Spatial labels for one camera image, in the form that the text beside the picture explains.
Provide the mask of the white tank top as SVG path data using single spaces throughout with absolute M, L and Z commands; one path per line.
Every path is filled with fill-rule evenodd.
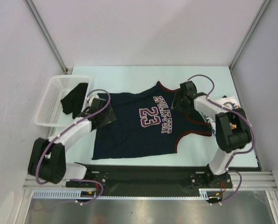
M 218 110 L 218 112 L 228 112 L 226 111 L 224 108 L 229 108 L 231 110 L 234 109 L 238 109 L 241 108 L 239 102 L 236 100 L 236 98 L 234 96 L 232 97 L 222 97 L 220 99 L 217 99 L 214 101 L 215 103 L 222 105 L 222 109 L 221 108 L 217 108 L 215 106 L 215 108 Z M 210 117 L 208 114 L 202 113 L 200 112 L 202 118 L 204 119 L 204 121 L 206 123 L 209 124 L 210 130 L 213 133 L 214 136 L 216 136 L 216 125 L 215 125 L 215 119 L 214 119 L 214 115 L 212 117 Z

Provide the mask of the navy tank top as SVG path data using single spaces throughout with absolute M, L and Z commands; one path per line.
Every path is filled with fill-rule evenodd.
M 174 154 L 179 141 L 189 134 L 210 137 L 212 131 L 201 114 L 171 108 L 176 92 L 158 81 L 138 94 L 99 93 L 100 98 L 111 100 L 117 119 L 97 129 L 92 159 Z

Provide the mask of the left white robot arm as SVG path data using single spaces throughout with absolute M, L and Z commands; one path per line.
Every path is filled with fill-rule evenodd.
M 85 165 L 67 162 L 66 153 L 83 136 L 116 120 L 109 99 L 92 98 L 90 105 L 69 127 L 57 135 L 34 141 L 28 173 L 35 177 L 38 184 L 57 184 L 62 180 L 74 180 L 84 187 L 89 186 L 93 181 L 93 175 L 87 172 Z

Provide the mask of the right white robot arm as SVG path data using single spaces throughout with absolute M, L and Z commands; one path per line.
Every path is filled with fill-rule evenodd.
M 199 112 L 214 121 L 218 149 L 205 168 L 202 184 L 215 188 L 225 178 L 234 156 L 252 141 L 250 124 L 244 110 L 232 109 L 210 99 L 204 92 L 197 92 L 192 81 L 180 84 L 172 108 L 188 115 Z

